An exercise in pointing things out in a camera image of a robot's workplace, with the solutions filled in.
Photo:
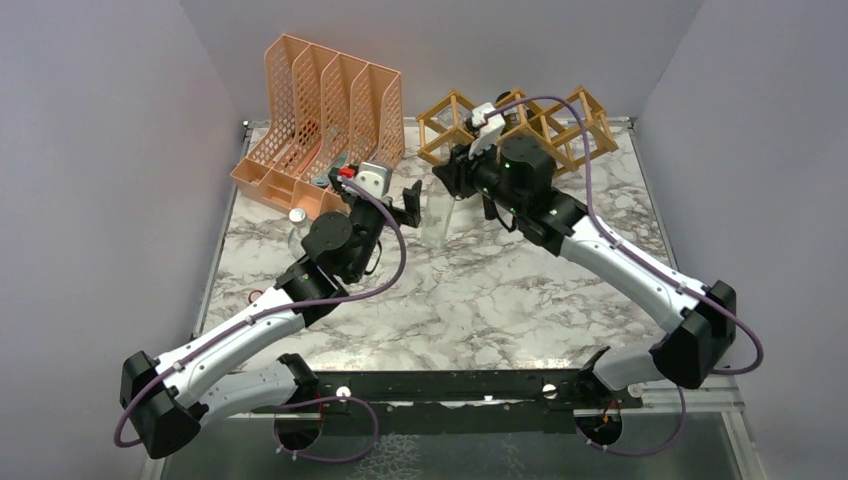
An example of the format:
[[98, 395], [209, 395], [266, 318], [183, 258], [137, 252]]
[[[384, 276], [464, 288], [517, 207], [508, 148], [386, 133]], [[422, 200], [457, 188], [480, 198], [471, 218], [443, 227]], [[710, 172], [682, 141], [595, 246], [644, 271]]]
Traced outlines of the clear glass bottle front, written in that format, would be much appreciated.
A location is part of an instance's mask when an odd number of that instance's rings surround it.
[[428, 191], [420, 237], [425, 247], [438, 249], [444, 246], [455, 203], [455, 198], [442, 187], [436, 186]]

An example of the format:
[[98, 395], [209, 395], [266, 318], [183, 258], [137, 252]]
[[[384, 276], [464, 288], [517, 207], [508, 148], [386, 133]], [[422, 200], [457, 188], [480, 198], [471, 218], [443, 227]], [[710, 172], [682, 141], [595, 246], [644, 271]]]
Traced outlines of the wooden wine rack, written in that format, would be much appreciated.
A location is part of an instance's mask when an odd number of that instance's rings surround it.
[[[575, 172], [586, 162], [618, 149], [603, 105], [586, 87], [577, 86], [566, 100], [577, 110], [587, 128], [588, 148], [582, 143], [576, 121], [558, 116], [564, 114], [566, 108], [557, 101], [545, 105], [531, 100], [507, 110], [503, 114], [506, 128], [499, 139], [527, 136], [539, 141], [555, 159], [557, 176]], [[471, 99], [451, 89], [440, 101], [420, 113], [416, 117], [418, 157], [431, 165], [440, 165], [448, 160], [452, 147], [470, 144], [472, 134], [464, 122], [474, 107]]]

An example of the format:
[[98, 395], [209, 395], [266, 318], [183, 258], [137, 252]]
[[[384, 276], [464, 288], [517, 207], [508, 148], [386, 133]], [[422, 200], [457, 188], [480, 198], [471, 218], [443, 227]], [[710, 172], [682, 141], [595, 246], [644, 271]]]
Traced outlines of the clear round bottle silver cap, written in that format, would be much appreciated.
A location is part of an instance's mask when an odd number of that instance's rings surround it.
[[287, 246], [292, 257], [297, 260], [305, 255], [302, 241], [309, 234], [310, 219], [303, 208], [293, 208], [289, 212], [291, 228], [287, 237]]

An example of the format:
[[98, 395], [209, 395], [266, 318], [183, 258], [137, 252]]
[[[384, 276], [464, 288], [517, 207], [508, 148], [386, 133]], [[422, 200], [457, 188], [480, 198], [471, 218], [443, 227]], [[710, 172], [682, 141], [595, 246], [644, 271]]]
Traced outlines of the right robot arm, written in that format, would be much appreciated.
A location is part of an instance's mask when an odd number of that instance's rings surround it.
[[432, 172], [457, 199], [480, 194], [487, 219], [497, 218], [499, 208], [509, 211], [527, 241], [593, 272], [661, 328], [646, 341], [594, 354], [576, 383], [585, 404], [600, 407], [618, 390], [642, 382], [699, 388], [735, 339], [735, 325], [721, 312], [734, 309], [735, 291], [722, 281], [708, 287], [635, 250], [592, 220], [583, 202], [554, 188], [555, 170], [555, 160], [535, 139], [519, 136], [476, 156], [456, 146]]

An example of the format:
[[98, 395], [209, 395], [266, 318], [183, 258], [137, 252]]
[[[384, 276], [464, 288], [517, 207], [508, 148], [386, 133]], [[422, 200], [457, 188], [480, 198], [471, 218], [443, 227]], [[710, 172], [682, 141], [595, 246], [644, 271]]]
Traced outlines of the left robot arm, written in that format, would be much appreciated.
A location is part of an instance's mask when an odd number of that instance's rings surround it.
[[402, 227], [421, 221], [421, 181], [387, 197], [390, 170], [365, 163], [330, 173], [349, 212], [313, 221], [304, 253], [242, 311], [213, 330], [158, 356], [138, 351], [122, 365], [118, 448], [144, 447], [151, 459], [191, 443], [211, 423], [260, 407], [298, 411], [320, 402], [317, 378], [297, 354], [236, 372], [271, 344], [312, 326], [345, 303], [382, 294], [407, 265]]

